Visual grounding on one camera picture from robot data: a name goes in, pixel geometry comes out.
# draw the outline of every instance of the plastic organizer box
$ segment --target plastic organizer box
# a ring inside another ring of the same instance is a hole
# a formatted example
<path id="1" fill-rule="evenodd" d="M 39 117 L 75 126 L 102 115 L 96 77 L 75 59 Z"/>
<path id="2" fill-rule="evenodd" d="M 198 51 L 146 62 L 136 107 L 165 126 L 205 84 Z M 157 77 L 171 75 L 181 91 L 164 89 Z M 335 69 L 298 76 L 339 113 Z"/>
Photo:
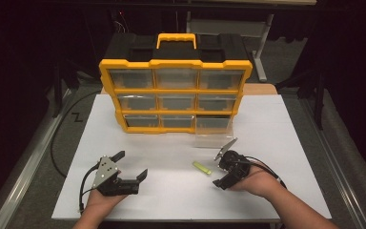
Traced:
<path id="1" fill-rule="evenodd" d="M 224 133 L 252 64 L 238 34 L 117 33 L 99 65 L 127 133 Z"/>

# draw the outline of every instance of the white paper sheet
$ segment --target white paper sheet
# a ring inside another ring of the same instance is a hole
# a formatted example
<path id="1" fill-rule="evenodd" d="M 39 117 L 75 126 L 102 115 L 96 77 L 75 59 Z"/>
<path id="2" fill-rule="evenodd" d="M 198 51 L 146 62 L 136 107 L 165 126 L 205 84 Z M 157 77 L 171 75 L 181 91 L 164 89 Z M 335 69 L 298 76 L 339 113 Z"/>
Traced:
<path id="1" fill-rule="evenodd" d="M 330 212 L 303 152 L 280 95 L 244 96 L 234 118 L 238 141 L 231 148 L 267 163 L 291 192 L 326 218 Z M 135 178 L 148 169 L 139 194 L 123 200 L 108 220 L 278 220 L 264 198 L 244 192 L 223 191 L 213 180 L 225 176 L 214 161 L 216 149 L 194 148 L 194 135 L 126 134 L 116 123 L 111 98 L 98 95 L 82 135 L 54 219 L 79 219 L 78 195 L 83 175 L 102 156 L 126 151 L 117 162 L 120 177 Z M 213 170 L 210 176 L 192 166 L 196 160 Z M 92 186 L 94 174 L 86 182 Z"/>

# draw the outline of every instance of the wire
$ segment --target wire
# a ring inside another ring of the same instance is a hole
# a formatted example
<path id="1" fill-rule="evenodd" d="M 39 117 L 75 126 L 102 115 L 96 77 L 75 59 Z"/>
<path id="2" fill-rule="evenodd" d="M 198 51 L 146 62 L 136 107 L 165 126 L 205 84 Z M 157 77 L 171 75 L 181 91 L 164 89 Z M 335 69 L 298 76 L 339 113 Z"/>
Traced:
<path id="1" fill-rule="evenodd" d="M 63 116 L 63 118 L 61 119 L 61 121 L 59 122 L 59 124 L 58 124 L 58 127 L 55 129 L 55 132 L 53 133 L 53 135 L 52 135 L 52 139 L 51 139 L 51 142 L 50 142 L 50 156 L 51 156 L 51 161 L 52 161 L 52 165 L 54 166 L 54 168 L 55 168 L 55 170 L 61 175 L 61 177 L 63 177 L 63 178 L 66 178 L 67 176 L 58 168 L 58 166 L 57 166 L 57 164 L 56 164 L 56 162 L 55 162 L 55 159 L 54 159 L 54 155 L 53 155 L 53 143 L 54 143 L 54 141 L 55 141 L 55 138 L 56 138 L 56 136 L 57 136 L 57 134 L 58 134 L 58 131 L 59 131 L 59 129 L 60 129 L 60 127 L 61 127 L 61 125 L 62 125 L 62 123 L 64 122 L 64 120 L 65 120 L 65 117 L 70 113 L 70 111 L 72 110 L 72 108 L 74 107 L 74 106 L 76 106 L 76 104 L 78 104 L 80 101 L 82 101 L 83 99 L 85 99 L 85 98 L 87 98 L 87 97 L 89 97 L 89 96 L 91 96 L 91 95 L 93 95 L 93 94 L 98 94 L 98 93 L 100 93 L 101 91 L 95 91 L 95 92 L 93 92 L 93 93 L 90 93 L 90 94 L 87 94 L 87 95 L 85 95 L 85 96 L 83 96 L 83 97 L 81 97 L 81 98 L 79 98 L 76 102 L 74 102 L 73 104 L 72 104 L 72 106 L 65 112 L 65 114 L 64 114 L 64 116 Z"/>
<path id="2" fill-rule="evenodd" d="M 121 32 L 121 28 L 123 29 L 123 32 L 126 32 L 126 28 L 123 26 L 123 24 L 119 23 L 118 21 L 113 21 L 114 23 L 116 23 L 118 25 L 118 33 Z"/>
<path id="3" fill-rule="evenodd" d="M 126 25 L 126 28 L 127 28 L 127 32 L 130 32 L 129 25 L 127 25 L 127 21 L 126 21 L 126 18 L 124 18 L 123 13 L 121 11 L 119 11 L 118 14 L 120 14 L 121 18 L 123 19 L 124 25 Z"/>
<path id="4" fill-rule="evenodd" d="M 270 174 L 271 176 L 273 176 L 275 179 L 277 179 L 278 182 L 280 182 L 280 184 L 287 189 L 287 185 L 284 183 L 284 181 L 280 178 L 280 176 L 275 172 L 273 171 L 268 165 L 266 165 L 266 163 L 264 163 L 263 161 L 257 159 L 257 158 L 254 158 L 252 156 L 245 156 L 246 158 L 251 158 L 251 159 L 254 159 L 260 163 L 262 163 L 263 165 L 260 165 L 260 164 L 257 164 L 257 163 L 254 163 L 254 162 L 251 162 L 251 161 L 232 161 L 233 163 L 239 163 L 239 164 L 250 164 L 250 165 L 253 165 L 253 166 L 256 166 L 262 170 L 264 170 L 265 172 L 267 172 L 268 174 Z"/>
<path id="5" fill-rule="evenodd" d="M 80 191 L 79 191 L 79 213 L 82 215 L 83 211 L 85 210 L 85 205 L 83 204 L 83 201 L 82 201 L 82 197 L 88 193 L 89 191 L 91 191 L 92 189 L 86 191 L 86 192 L 83 192 L 83 188 L 85 186 L 85 182 L 86 182 L 86 179 L 88 178 L 88 176 L 91 174 L 91 172 L 93 172 L 94 170 L 96 170 L 97 168 L 99 167 L 99 163 L 97 163 L 95 166 L 91 167 L 89 169 L 89 171 L 83 176 L 83 179 L 82 179 L 82 183 L 81 183 L 81 188 L 80 188 Z"/>

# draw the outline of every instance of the clear plastic drawer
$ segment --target clear plastic drawer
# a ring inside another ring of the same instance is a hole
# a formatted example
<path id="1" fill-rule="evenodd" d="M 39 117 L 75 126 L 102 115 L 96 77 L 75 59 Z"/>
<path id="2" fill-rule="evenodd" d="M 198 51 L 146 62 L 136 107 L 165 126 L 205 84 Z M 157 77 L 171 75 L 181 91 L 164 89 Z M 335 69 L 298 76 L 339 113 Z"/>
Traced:
<path id="1" fill-rule="evenodd" d="M 194 89 L 197 72 L 194 69 L 155 70 L 156 86 L 162 89 Z"/>
<path id="2" fill-rule="evenodd" d="M 243 73 L 243 70 L 202 70 L 199 88 L 237 90 Z"/>
<path id="3" fill-rule="evenodd" d="M 119 94 L 123 110 L 155 110 L 156 101 L 154 94 Z"/>
<path id="4" fill-rule="evenodd" d="M 197 110 L 231 111 L 235 100 L 235 94 L 199 94 Z"/>
<path id="5" fill-rule="evenodd" d="M 124 114 L 128 127 L 158 127 L 159 120 L 155 114 Z"/>
<path id="6" fill-rule="evenodd" d="M 163 127 L 166 128 L 191 128 L 193 126 L 193 115 L 172 115 L 160 116 Z"/>
<path id="7" fill-rule="evenodd" d="M 152 88 L 153 72 L 139 69 L 111 69 L 109 73 L 115 88 Z"/>
<path id="8" fill-rule="evenodd" d="M 194 110 L 195 94 L 159 94 L 159 110 Z"/>

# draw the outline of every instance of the yellow handle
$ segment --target yellow handle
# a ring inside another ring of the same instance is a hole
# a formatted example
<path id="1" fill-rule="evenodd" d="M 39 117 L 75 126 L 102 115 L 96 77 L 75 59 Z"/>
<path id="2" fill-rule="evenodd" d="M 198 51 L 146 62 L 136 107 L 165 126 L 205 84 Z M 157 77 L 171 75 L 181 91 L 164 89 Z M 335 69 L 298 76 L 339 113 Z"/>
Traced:
<path id="1" fill-rule="evenodd" d="M 192 41 L 194 49 L 197 49 L 194 33 L 160 33 L 156 43 L 157 49 L 159 49 L 161 41 Z"/>

